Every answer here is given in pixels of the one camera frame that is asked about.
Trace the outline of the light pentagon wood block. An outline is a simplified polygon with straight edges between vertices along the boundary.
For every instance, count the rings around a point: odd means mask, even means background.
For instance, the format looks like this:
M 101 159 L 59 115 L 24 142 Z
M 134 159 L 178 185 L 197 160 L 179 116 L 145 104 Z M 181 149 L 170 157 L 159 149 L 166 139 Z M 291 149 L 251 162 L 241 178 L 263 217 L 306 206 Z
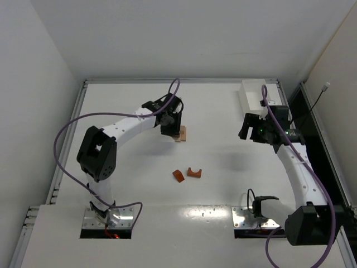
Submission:
M 180 127 L 180 133 L 183 134 L 183 133 L 185 133 L 185 131 L 186 131 L 186 127 L 185 126 L 181 126 Z

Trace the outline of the white perforated box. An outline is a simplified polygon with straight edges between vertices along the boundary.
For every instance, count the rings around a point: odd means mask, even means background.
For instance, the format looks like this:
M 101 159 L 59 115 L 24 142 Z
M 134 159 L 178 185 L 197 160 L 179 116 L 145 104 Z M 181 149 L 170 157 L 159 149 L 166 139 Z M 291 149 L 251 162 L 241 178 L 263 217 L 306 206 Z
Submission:
M 243 113 L 260 114 L 263 110 L 260 102 L 262 97 L 262 86 L 266 85 L 264 79 L 244 79 L 238 90 L 240 106 Z

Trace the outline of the dark red wedge block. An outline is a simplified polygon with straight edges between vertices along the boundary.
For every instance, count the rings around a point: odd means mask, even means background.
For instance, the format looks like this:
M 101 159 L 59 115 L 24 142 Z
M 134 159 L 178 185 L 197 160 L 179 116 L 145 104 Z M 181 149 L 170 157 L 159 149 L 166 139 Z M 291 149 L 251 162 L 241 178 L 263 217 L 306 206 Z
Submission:
M 183 173 L 180 171 L 180 170 L 175 170 L 173 173 L 172 173 L 173 177 L 176 179 L 176 181 L 178 183 L 181 183 L 185 180 L 185 177 L 183 175 Z

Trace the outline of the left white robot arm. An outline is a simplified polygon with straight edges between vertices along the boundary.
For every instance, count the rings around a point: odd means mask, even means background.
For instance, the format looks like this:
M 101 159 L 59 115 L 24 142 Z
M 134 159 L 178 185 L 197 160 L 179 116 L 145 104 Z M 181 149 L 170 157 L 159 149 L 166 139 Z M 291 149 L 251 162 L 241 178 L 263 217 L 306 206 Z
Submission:
M 115 205 L 110 177 L 117 164 L 117 149 L 140 133 L 160 126 L 162 135 L 178 138 L 184 104 L 181 98 L 168 93 L 156 101 L 141 105 L 131 117 L 111 125 L 87 129 L 81 143 L 77 162 L 86 174 L 91 190 L 90 207 L 102 220 Z

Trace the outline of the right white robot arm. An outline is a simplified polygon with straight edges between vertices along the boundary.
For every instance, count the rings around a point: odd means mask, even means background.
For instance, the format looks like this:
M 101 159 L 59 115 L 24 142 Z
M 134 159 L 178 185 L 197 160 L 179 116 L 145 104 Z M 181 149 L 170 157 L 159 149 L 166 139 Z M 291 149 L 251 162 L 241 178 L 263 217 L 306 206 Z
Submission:
M 326 189 L 317 181 L 305 139 L 299 130 L 290 128 L 287 113 L 278 111 L 265 117 L 247 113 L 238 136 L 273 147 L 285 168 L 295 199 L 295 206 L 291 208 L 276 196 L 255 196 L 251 214 L 275 221 L 292 246 L 331 246 L 342 224 L 343 209 L 332 204 Z

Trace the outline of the dark red arch block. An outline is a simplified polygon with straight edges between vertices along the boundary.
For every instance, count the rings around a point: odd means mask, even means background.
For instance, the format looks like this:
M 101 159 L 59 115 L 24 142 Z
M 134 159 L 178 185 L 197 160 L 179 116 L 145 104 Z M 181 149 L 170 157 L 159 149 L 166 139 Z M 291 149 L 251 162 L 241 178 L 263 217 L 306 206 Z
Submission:
M 199 169 L 197 171 L 194 171 L 192 168 L 189 167 L 187 170 L 187 176 L 193 177 L 193 178 L 201 178 L 202 170 Z

